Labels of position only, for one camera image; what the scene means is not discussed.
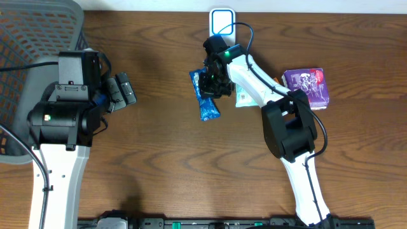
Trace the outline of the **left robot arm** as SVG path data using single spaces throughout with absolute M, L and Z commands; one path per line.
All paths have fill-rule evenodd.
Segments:
M 34 164 L 34 186 L 29 228 L 76 228 L 81 183 L 92 139 L 100 132 L 102 113 L 88 118 L 73 102 L 54 102 L 58 82 L 51 83 L 29 114 Z M 87 121 L 93 123 L 87 127 Z

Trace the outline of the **blue Oreo cookie packet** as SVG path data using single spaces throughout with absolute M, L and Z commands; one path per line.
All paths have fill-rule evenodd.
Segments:
M 193 84 L 193 88 L 195 91 L 195 95 L 197 101 L 199 103 L 200 108 L 200 119 L 202 121 L 213 120 L 219 118 L 221 116 L 220 112 L 218 111 L 215 103 L 211 98 L 203 98 L 200 95 L 200 87 L 199 87 L 199 74 L 206 73 L 207 70 L 205 68 L 196 69 L 194 71 L 189 72 L 189 76 L 191 78 L 191 82 Z

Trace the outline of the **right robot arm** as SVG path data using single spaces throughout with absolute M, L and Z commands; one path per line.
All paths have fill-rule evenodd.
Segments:
M 240 45 L 205 44 L 203 48 L 207 70 L 199 76 L 201 95 L 228 95 L 234 83 L 249 93 L 261 109 L 266 145 L 287 171 L 297 217 L 304 225 L 325 227 L 330 210 L 315 168 L 316 127 L 322 122 L 310 109 L 306 93 L 271 79 Z

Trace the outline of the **red purple snack packet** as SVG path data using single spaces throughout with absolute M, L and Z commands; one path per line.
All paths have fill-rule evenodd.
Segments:
M 326 109 L 329 92 L 323 68 L 286 70 L 282 75 L 284 86 L 295 91 L 301 89 L 308 97 L 312 110 Z

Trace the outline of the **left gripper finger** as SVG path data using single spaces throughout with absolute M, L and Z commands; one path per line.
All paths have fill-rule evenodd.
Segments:
M 125 72 L 118 73 L 116 75 L 117 92 L 116 103 L 119 107 L 126 107 L 127 105 L 135 104 L 137 97 L 134 89 L 130 83 L 130 80 Z
M 117 111 L 126 107 L 126 102 L 123 98 L 119 84 L 115 78 L 108 78 L 107 89 L 110 97 L 110 106 L 108 111 Z

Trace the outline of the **teal wet wipes packet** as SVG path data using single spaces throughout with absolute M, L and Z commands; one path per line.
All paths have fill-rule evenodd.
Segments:
M 235 85 L 236 91 L 236 108 L 257 106 L 255 100 L 240 85 Z

